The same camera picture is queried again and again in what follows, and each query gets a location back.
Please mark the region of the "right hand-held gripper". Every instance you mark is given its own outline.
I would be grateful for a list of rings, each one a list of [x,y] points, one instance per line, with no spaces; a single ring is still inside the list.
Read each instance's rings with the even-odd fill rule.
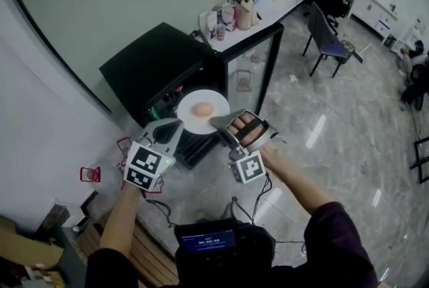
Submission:
[[[229,127],[234,120],[243,115],[249,115],[251,121],[237,133],[232,134]],[[225,116],[212,117],[209,123],[217,129],[223,143],[231,150],[229,157],[232,164],[229,167],[238,182],[248,184],[266,174],[259,149],[278,135],[274,127],[245,109]]]

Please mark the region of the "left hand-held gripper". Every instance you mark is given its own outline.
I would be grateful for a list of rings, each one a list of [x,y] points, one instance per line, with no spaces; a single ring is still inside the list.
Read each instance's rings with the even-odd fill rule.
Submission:
[[[123,180],[146,192],[154,192],[175,165],[174,153],[184,130],[180,119],[165,118],[146,125],[132,142]]]

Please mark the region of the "person's right hand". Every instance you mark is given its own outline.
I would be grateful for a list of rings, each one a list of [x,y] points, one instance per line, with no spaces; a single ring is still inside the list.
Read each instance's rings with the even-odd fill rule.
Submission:
[[[241,129],[245,128],[249,123],[255,119],[255,116],[249,113],[243,113],[239,117],[233,120],[233,122],[228,126],[229,131],[236,135],[241,131]],[[258,140],[262,134],[266,131],[266,127],[264,124],[259,124],[253,130],[246,132],[246,135],[241,140],[241,144],[244,147],[250,146],[250,144],[254,143]]]

